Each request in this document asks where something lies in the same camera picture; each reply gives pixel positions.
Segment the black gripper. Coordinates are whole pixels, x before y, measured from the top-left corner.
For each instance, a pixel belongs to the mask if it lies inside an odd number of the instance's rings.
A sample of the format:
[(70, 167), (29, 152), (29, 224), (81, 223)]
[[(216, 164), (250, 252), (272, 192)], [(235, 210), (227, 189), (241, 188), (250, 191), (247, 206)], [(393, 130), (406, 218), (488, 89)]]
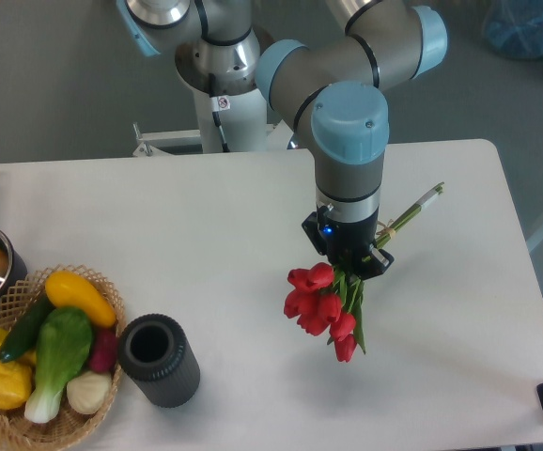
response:
[(302, 229), (317, 253), (326, 256), (330, 264), (348, 277), (362, 280), (386, 273), (394, 257), (380, 249), (375, 234), (378, 213), (355, 223), (339, 222), (331, 218), (328, 207), (319, 207), (302, 222)]

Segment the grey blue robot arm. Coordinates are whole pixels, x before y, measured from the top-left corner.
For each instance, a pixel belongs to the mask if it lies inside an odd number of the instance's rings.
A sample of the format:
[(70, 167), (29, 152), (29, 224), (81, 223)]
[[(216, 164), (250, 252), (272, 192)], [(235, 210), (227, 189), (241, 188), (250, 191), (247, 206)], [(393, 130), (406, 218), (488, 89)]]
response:
[(262, 150), (276, 112), (314, 159), (316, 208), (303, 230), (317, 252), (361, 279), (393, 258), (376, 235), (387, 89), (439, 65), (448, 39), (441, 16), (400, 1), (332, 1), (344, 35), (312, 50), (270, 41), (248, 1), (120, 1), (144, 55), (175, 55), (194, 96), (206, 153)]

